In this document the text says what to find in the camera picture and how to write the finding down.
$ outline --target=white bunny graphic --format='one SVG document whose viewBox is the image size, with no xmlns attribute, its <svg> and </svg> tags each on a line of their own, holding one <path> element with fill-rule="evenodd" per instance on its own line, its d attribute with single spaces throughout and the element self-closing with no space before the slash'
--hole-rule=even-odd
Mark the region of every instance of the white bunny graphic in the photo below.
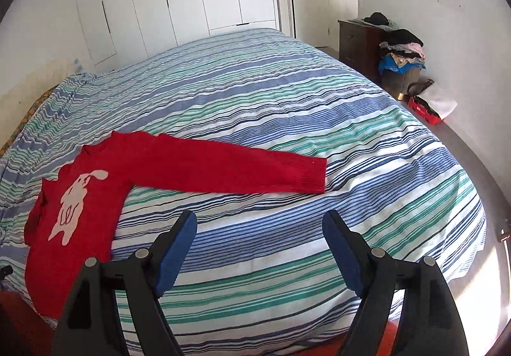
<svg viewBox="0 0 511 356">
<path fill-rule="evenodd" d="M 108 171 L 94 170 L 90 173 L 84 173 L 78 176 L 60 199 L 62 206 L 60 207 L 57 222 L 55 226 L 53 226 L 52 233 L 48 240 L 51 240 L 57 233 L 62 231 L 64 232 L 62 245 L 67 245 L 78 225 L 78 218 L 83 210 L 83 199 L 87 194 L 85 186 L 87 186 L 91 176 L 99 180 L 105 180 L 108 177 Z"/>
</svg>

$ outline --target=red sweater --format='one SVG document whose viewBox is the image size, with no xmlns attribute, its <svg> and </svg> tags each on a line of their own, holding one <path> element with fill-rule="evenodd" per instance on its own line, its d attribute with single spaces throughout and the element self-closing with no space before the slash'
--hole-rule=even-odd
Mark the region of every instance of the red sweater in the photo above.
<svg viewBox="0 0 511 356">
<path fill-rule="evenodd" d="M 25 271 L 36 310 L 55 319 L 85 259 L 109 261 L 124 200 L 134 185 L 206 193 L 323 193 L 326 159 L 112 132 L 84 145 L 57 180 L 42 180 L 25 224 Z"/>
</svg>

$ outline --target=wooden dresser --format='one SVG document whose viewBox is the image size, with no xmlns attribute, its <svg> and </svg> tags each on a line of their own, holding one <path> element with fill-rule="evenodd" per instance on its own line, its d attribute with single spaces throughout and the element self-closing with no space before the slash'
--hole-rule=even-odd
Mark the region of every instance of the wooden dresser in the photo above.
<svg viewBox="0 0 511 356">
<path fill-rule="evenodd" d="M 339 61 L 378 81 L 380 43 L 387 32 L 377 27 L 339 20 Z"/>
</svg>

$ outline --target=patterned blanket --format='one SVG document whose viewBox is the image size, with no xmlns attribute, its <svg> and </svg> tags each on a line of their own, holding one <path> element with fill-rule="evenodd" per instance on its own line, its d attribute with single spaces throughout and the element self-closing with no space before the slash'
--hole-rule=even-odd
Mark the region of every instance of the patterned blanket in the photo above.
<svg viewBox="0 0 511 356">
<path fill-rule="evenodd" d="M 30 119 L 0 159 L 0 266 L 14 267 L 3 285 L 29 302 L 23 227 L 41 178 L 55 178 L 83 144 L 112 130 L 328 158 L 321 195 L 131 191 L 113 259 L 149 245 L 184 209 L 198 216 L 176 286 L 160 299 L 186 354 L 287 354 L 349 327 L 359 301 L 321 233 L 329 209 L 396 258 L 433 256 L 448 280 L 466 274 L 484 245 L 474 186 L 419 121 L 321 51 L 249 30 L 109 74 L 73 75 Z M 401 302 L 396 294 L 393 317 Z M 123 294 L 118 303 L 129 348 L 139 352 Z"/>
</svg>

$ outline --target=red box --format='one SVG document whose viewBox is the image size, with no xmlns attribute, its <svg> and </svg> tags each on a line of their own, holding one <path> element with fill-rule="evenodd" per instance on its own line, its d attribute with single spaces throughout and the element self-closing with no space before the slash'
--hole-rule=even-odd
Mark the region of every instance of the red box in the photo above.
<svg viewBox="0 0 511 356">
<path fill-rule="evenodd" d="M 439 122 L 442 121 L 442 119 L 440 117 L 430 114 L 426 107 L 417 103 L 415 101 L 415 98 L 410 98 L 410 100 L 408 101 L 408 107 L 412 108 L 413 111 L 415 111 L 417 114 L 419 114 L 422 118 L 424 118 L 431 125 L 438 124 Z"/>
</svg>

